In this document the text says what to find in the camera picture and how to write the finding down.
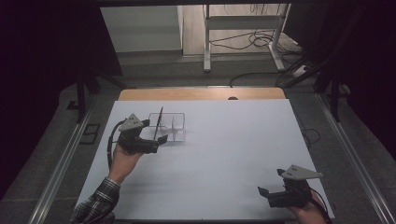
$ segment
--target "white board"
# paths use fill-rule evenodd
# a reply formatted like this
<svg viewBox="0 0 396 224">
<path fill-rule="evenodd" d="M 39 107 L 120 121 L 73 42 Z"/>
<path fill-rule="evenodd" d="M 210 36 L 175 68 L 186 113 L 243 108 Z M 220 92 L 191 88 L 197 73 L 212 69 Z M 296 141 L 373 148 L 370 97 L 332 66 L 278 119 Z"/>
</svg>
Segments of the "white board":
<svg viewBox="0 0 396 224">
<path fill-rule="evenodd" d="M 121 186 L 116 219 L 293 219 L 285 208 L 270 208 L 257 189 L 285 190 L 278 168 L 316 170 L 289 100 L 115 102 L 78 203 L 108 174 L 106 144 L 114 126 L 132 113 L 147 119 L 162 106 L 163 113 L 185 114 L 186 140 L 139 160 Z M 328 204 L 320 181 L 308 183 Z"/>
</svg>

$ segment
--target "sleeve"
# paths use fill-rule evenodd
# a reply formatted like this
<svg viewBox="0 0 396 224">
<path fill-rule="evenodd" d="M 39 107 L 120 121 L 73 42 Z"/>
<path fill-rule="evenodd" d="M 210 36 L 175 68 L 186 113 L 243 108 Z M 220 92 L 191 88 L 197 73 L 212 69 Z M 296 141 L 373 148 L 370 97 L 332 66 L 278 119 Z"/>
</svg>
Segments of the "sleeve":
<svg viewBox="0 0 396 224">
<path fill-rule="evenodd" d="M 95 193 L 76 207 L 70 217 L 71 223 L 112 223 L 115 217 L 111 211 L 119 197 L 120 184 L 105 177 Z"/>
</svg>

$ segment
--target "human hand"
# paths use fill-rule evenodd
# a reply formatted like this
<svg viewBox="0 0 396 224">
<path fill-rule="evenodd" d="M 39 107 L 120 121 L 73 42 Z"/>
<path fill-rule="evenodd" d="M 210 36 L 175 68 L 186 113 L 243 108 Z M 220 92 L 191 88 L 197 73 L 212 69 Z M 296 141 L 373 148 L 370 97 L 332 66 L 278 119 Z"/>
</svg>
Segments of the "human hand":
<svg viewBox="0 0 396 224">
<path fill-rule="evenodd" d="M 121 184 L 125 177 L 132 172 L 142 155 L 143 153 L 130 154 L 123 150 L 119 144 L 116 144 L 108 178 Z"/>
<path fill-rule="evenodd" d="M 323 203 L 319 199 L 318 195 L 311 190 L 312 198 L 317 201 L 321 206 Z M 305 207 L 288 207 L 297 218 L 300 224 L 326 224 L 323 215 L 320 213 L 319 209 L 312 203 L 308 203 Z"/>
</svg>

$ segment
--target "metal rail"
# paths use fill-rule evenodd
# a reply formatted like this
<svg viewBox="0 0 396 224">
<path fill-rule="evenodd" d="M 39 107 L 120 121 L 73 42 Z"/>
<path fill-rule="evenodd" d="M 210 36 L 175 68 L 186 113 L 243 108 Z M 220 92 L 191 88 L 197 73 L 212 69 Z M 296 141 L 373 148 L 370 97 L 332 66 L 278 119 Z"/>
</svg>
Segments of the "metal rail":
<svg viewBox="0 0 396 224">
<path fill-rule="evenodd" d="M 369 197 L 376 213 L 381 219 L 382 223 L 396 223 L 395 218 L 389 210 L 389 206 L 387 201 L 385 200 L 382 193 L 379 191 L 379 188 L 376 186 L 374 180 L 370 177 L 366 168 L 364 167 L 361 158 L 356 153 L 355 148 L 352 143 L 349 141 L 346 132 L 341 123 L 336 122 L 334 117 L 332 116 L 331 111 L 329 110 L 329 103 L 327 99 L 321 95 L 317 94 L 318 100 L 323 108 L 323 111 L 329 121 L 332 129 L 341 143 L 343 150 L 346 153 L 346 157 L 348 158 L 352 168 L 354 169 L 359 181 L 361 182 L 362 187 L 366 191 L 367 196 Z"/>
<path fill-rule="evenodd" d="M 73 158 L 73 155 L 78 146 L 78 142 L 84 132 L 85 126 L 88 123 L 88 120 L 92 113 L 92 108 L 96 102 L 96 96 L 93 95 L 88 99 L 88 108 L 85 116 L 82 118 L 82 121 L 76 126 L 76 129 L 73 132 L 72 137 L 67 143 L 66 148 L 64 149 L 64 153 L 59 159 L 55 169 L 52 172 L 51 177 L 49 178 L 49 182 L 47 186 L 44 188 L 43 193 L 41 194 L 37 205 L 35 206 L 35 210 L 32 213 L 32 216 L 29 219 L 30 224 L 43 223 L 47 213 L 50 210 L 52 202 L 55 198 L 56 193 L 58 192 L 59 187 L 64 179 L 64 174 L 67 171 L 67 168 L 70 164 L 70 161 Z"/>
</svg>

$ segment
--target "dark background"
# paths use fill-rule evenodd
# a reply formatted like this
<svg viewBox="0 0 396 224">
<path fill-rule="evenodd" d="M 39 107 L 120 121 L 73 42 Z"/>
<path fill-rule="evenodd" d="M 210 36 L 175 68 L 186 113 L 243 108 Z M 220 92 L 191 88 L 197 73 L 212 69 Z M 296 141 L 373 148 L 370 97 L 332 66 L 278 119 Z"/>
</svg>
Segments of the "dark background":
<svg viewBox="0 0 396 224">
<path fill-rule="evenodd" d="M 92 69 L 121 75 L 99 7 L 10 2 L 0 5 L 1 197 L 50 123 L 61 90 Z"/>
<path fill-rule="evenodd" d="M 351 89 L 349 104 L 394 158 L 395 9 L 392 4 L 370 4 L 337 65 Z M 323 51 L 311 56 L 313 61 L 333 47 L 332 30 L 348 11 L 340 5 L 326 10 L 318 33 Z M 2 1 L 0 38 L 3 197 L 46 130 L 60 91 L 75 83 L 78 73 L 96 69 L 119 76 L 121 71 L 99 7 Z"/>
</svg>

